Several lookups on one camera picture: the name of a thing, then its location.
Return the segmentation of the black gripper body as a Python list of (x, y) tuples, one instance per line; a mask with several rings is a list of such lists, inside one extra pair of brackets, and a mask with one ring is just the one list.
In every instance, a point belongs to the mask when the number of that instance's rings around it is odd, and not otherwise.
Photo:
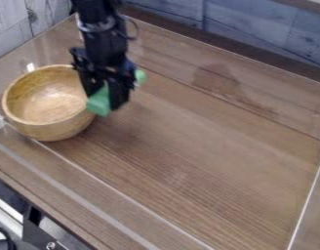
[(135, 37), (128, 36), (124, 28), (81, 29), (80, 35), (83, 46), (69, 50), (75, 70), (100, 70), (104, 73), (104, 84), (111, 78), (128, 79), (133, 88), (136, 67), (128, 58), (128, 48)]

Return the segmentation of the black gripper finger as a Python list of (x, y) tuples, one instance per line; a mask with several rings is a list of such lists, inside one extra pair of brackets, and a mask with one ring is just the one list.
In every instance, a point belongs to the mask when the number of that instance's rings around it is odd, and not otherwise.
[(104, 73), (100, 70), (89, 71), (80, 68), (79, 76), (85, 94), (92, 96), (104, 86)]
[(128, 79), (108, 80), (111, 109), (117, 110), (131, 99), (132, 84)]

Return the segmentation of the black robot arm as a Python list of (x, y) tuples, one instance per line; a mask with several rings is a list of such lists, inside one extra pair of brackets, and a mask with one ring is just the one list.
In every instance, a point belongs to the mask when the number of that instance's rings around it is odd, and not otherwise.
[(120, 0), (73, 0), (83, 46), (73, 47), (73, 69), (79, 73), (87, 109), (107, 116), (131, 98), (137, 70), (128, 58), (127, 18)]

